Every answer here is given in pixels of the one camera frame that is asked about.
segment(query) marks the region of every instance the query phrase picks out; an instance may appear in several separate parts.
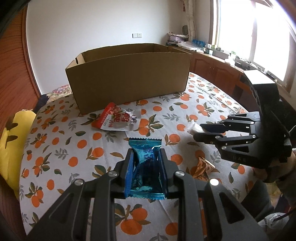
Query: brown candy wrapper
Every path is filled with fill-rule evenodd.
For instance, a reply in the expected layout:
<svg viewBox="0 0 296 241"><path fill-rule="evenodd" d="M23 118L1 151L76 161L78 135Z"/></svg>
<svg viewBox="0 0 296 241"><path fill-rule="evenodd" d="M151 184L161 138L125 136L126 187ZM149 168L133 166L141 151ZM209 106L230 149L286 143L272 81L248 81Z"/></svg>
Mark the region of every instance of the brown candy wrapper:
<svg viewBox="0 0 296 241"><path fill-rule="evenodd" d="M208 173L210 173L213 169L215 169L215 166L212 163L203 157L199 157L195 173L192 177L207 182L209 180Z"/></svg>

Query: window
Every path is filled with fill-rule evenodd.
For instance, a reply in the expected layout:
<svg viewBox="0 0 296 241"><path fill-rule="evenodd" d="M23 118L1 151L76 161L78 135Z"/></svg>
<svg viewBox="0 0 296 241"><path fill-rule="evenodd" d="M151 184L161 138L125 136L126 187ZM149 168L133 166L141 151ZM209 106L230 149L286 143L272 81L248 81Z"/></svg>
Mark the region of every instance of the window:
<svg viewBox="0 0 296 241"><path fill-rule="evenodd" d="M284 11L262 0L218 0L218 6L218 47L268 70L285 85L290 32Z"/></svg>

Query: wrapped candy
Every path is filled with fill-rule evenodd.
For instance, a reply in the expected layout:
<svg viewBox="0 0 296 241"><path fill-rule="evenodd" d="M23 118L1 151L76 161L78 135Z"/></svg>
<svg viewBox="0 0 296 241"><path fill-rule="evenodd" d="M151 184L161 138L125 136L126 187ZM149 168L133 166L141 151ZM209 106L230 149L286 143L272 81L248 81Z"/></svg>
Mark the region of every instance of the wrapped candy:
<svg viewBox="0 0 296 241"><path fill-rule="evenodd" d="M141 110L126 111L111 102L94 125L106 131L134 131L138 129L140 119Z"/></svg>
<svg viewBox="0 0 296 241"><path fill-rule="evenodd" d="M195 172L191 174L193 178L207 182L209 180L208 174L213 169L215 169L215 166L212 163L203 157L199 157Z"/></svg>
<svg viewBox="0 0 296 241"><path fill-rule="evenodd" d="M160 181L161 164L157 159L161 139L129 138L128 142L137 154L129 196L164 199L165 195Z"/></svg>

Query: yellow plush toy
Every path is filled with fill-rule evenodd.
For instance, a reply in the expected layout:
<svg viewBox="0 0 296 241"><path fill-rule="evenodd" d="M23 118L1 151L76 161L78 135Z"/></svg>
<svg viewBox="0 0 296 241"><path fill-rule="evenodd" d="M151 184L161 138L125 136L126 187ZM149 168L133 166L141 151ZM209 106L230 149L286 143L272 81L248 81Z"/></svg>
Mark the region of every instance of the yellow plush toy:
<svg viewBox="0 0 296 241"><path fill-rule="evenodd" d="M0 139L0 174L17 198L24 146L35 116L30 110L17 112L8 119Z"/></svg>

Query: bed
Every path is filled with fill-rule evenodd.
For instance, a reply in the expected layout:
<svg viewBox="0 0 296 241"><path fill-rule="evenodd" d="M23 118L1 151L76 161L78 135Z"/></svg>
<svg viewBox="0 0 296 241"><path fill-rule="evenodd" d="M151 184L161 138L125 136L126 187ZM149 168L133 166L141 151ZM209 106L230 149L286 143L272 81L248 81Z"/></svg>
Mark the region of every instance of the bed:
<svg viewBox="0 0 296 241"><path fill-rule="evenodd" d="M183 93L121 105L126 110L141 109L142 114L139 129L126 133L92 127L102 111L80 114L68 85L49 95L51 102L39 110L33 122L21 165L20 207L26 233L74 179L99 178L123 160L129 137L161 138L168 159L190 174L194 174L198 157L205 157L215 165L209 178L218 179L239 202L256 181L251 167L221 160L215 146L197 143L186 132L192 122L216 123L229 114L246 112L196 74L189 74ZM177 200L127 198L115 202L118 240L177 240ZM135 209L137 218L131 214Z"/></svg>

